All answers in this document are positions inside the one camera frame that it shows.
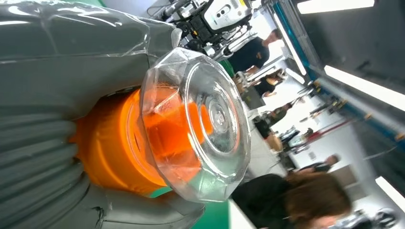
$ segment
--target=metal pole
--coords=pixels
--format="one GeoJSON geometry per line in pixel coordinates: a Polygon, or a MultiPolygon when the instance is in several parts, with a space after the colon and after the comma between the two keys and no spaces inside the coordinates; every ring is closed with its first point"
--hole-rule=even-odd
{"type": "Polygon", "coordinates": [[[394,130],[399,135],[405,133],[405,125],[391,117],[389,114],[386,114],[374,106],[367,104],[366,101],[362,101],[355,95],[352,95],[350,92],[345,91],[342,87],[334,85],[328,79],[319,78],[317,81],[320,83],[321,87],[339,96],[340,98],[347,100],[350,105],[364,112],[366,115],[370,115],[371,118],[380,122],[387,129],[394,130]]]}
{"type": "Polygon", "coordinates": [[[344,126],[344,125],[346,125],[346,124],[348,124],[350,122],[351,122],[351,120],[346,120],[346,121],[343,121],[342,123],[336,124],[336,125],[328,128],[326,130],[319,130],[319,131],[313,133],[308,138],[308,141],[306,143],[310,144],[310,143],[316,142],[319,139],[323,138],[327,133],[332,132],[332,131],[334,131],[334,130],[336,130],[336,129],[338,129],[338,128],[340,128],[340,127],[342,127],[342,126],[344,126]]]}

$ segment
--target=orange cylindrical component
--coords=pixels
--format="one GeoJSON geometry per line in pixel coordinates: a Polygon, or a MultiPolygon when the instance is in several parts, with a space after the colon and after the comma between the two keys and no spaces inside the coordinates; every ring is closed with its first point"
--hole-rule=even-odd
{"type": "MultiPolygon", "coordinates": [[[[78,144],[77,157],[93,183],[148,195],[166,186],[156,163],[169,163],[170,173],[183,179],[192,179],[198,173],[201,164],[188,139],[186,105],[173,89],[158,90],[154,99],[160,107],[145,114],[144,122],[139,90],[100,99],[86,117],[77,121],[77,134],[72,141],[78,144]]],[[[202,143],[199,119],[206,133],[213,130],[208,112],[205,107],[199,112],[195,103],[187,106],[193,129],[202,143]]]]}

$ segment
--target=metal beam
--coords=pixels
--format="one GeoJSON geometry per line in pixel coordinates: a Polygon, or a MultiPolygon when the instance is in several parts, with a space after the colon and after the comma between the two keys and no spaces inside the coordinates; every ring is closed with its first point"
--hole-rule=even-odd
{"type": "Polygon", "coordinates": [[[372,105],[369,105],[367,101],[359,99],[352,93],[345,91],[343,87],[338,87],[332,83],[332,81],[326,78],[319,78],[317,81],[320,83],[321,87],[325,88],[332,94],[347,100],[350,105],[362,111],[365,115],[371,115],[372,119],[380,122],[385,128],[394,131],[398,135],[405,133],[405,125],[391,117],[389,114],[377,109],[372,105]]]}

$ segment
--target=woman with brown hair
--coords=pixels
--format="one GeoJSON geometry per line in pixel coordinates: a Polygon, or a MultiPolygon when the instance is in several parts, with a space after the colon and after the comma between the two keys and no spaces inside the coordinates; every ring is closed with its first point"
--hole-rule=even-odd
{"type": "Polygon", "coordinates": [[[257,228],[326,229],[352,211],[343,187],[327,173],[264,175],[236,188],[232,199],[257,228]]]}
{"type": "Polygon", "coordinates": [[[255,87],[257,93],[259,93],[260,96],[270,97],[276,94],[274,90],[276,89],[277,85],[284,82],[284,77],[284,70],[279,69],[271,74],[268,74],[258,80],[251,82],[250,85],[253,85],[255,87]]]}

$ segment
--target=cable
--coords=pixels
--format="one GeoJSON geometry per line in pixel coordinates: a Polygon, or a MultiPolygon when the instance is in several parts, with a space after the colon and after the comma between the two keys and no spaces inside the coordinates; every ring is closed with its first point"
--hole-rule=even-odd
{"type": "Polygon", "coordinates": [[[377,154],[374,154],[374,155],[371,155],[371,156],[367,156],[367,157],[363,158],[363,160],[370,160],[370,159],[374,159],[374,158],[376,158],[376,157],[379,157],[379,156],[388,154],[388,153],[394,151],[396,148],[397,148],[397,146],[394,146],[393,148],[391,148],[391,149],[389,149],[389,150],[382,151],[382,152],[380,152],[380,153],[377,153],[377,154]]]}
{"type": "Polygon", "coordinates": [[[156,13],[156,12],[158,12],[160,9],[162,9],[163,7],[172,6],[173,4],[177,3],[178,1],[180,1],[180,0],[176,0],[176,1],[172,2],[172,3],[170,3],[170,4],[167,4],[167,5],[151,6],[151,7],[149,7],[149,8],[146,10],[146,13],[147,13],[150,17],[154,17],[154,15],[152,15],[152,14],[149,13],[149,10],[150,10],[150,9],[159,8],[157,11],[155,11],[155,13],[156,13]]]}

